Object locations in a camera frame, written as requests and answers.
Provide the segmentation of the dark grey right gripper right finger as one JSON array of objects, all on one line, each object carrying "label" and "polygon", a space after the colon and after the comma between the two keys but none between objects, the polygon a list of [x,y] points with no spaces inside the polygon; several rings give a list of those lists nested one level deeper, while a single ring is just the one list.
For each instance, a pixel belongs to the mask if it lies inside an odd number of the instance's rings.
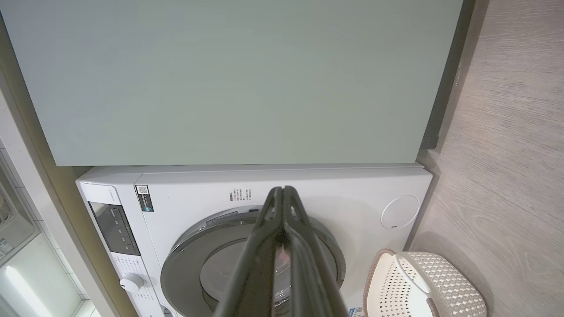
[{"label": "dark grey right gripper right finger", "polygon": [[297,190],[283,189],[283,228],[291,257],[291,311],[294,317],[346,317],[336,278],[332,276]]}]

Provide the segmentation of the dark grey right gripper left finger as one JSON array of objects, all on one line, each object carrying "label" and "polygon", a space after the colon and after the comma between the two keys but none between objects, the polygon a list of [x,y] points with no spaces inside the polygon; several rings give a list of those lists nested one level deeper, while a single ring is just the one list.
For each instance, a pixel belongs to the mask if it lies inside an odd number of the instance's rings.
[{"label": "dark grey right gripper left finger", "polygon": [[256,218],[234,277],[215,317],[270,317],[273,305],[275,259],[282,226],[283,188],[273,188]]}]

